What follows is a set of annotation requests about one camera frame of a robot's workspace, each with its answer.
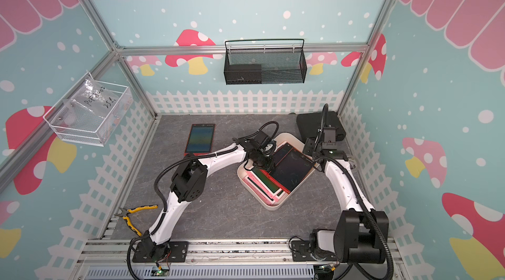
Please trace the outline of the red writing tablet top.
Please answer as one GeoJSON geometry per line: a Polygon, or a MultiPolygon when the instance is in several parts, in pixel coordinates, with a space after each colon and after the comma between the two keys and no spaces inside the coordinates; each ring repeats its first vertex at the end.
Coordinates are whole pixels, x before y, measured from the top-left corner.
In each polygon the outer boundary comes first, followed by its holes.
{"type": "Polygon", "coordinates": [[[185,155],[205,155],[212,151],[214,124],[193,124],[185,146],[185,155]]]}

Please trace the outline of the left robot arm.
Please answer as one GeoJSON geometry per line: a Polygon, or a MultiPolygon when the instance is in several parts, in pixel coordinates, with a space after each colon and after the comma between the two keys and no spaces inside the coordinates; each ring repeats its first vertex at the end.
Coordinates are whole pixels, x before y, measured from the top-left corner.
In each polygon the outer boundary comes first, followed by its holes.
{"type": "Polygon", "coordinates": [[[189,203],[199,198],[206,179],[215,172],[233,164],[251,162],[254,168],[273,170],[276,142],[263,131],[234,139],[230,146],[206,155],[188,155],[162,171],[154,183],[155,193],[163,208],[153,225],[131,240],[128,252],[135,258],[157,262],[170,251],[169,241],[180,216],[189,203]]]}

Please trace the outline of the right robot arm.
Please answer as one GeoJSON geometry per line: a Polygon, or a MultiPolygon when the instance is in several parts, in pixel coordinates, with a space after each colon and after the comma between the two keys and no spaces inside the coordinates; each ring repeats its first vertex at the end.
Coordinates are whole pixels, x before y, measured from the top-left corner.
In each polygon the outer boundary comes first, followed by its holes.
{"type": "Polygon", "coordinates": [[[363,264],[386,264],[382,279],[393,279],[394,261],[387,238],[389,218],[364,196],[351,172],[347,155],[338,151],[336,129],[321,126],[313,142],[305,145],[314,162],[330,180],[341,215],[334,230],[316,229],[310,235],[310,254],[315,260],[347,264],[343,275],[356,268],[367,279],[377,279],[363,264]]]}

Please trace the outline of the red writing tablet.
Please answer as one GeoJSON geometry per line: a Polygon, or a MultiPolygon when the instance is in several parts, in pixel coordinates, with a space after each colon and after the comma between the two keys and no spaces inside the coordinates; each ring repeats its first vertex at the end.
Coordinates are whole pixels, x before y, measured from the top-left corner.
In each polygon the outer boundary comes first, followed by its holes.
{"type": "Polygon", "coordinates": [[[313,161],[294,148],[284,143],[272,156],[274,167],[270,171],[261,170],[277,189],[290,194],[314,170],[313,161]]]}
{"type": "Polygon", "coordinates": [[[193,124],[185,146],[185,155],[205,155],[212,151],[214,124],[193,124]]]}

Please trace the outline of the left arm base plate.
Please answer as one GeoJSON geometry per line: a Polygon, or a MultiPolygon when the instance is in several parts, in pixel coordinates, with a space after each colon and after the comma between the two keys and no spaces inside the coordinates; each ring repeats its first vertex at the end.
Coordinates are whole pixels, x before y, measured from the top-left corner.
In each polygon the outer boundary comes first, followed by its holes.
{"type": "Polygon", "coordinates": [[[188,254],[187,241],[170,241],[162,245],[146,245],[141,242],[133,255],[134,263],[182,263],[188,254]]]}

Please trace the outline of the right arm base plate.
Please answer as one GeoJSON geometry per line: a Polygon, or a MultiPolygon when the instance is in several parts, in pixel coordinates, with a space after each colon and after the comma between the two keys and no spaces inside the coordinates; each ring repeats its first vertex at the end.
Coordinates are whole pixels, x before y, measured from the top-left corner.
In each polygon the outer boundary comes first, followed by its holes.
{"type": "Polygon", "coordinates": [[[309,241],[300,239],[290,240],[288,247],[291,251],[292,260],[294,262],[336,262],[337,257],[334,253],[317,254],[310,248],[309,241]]]}

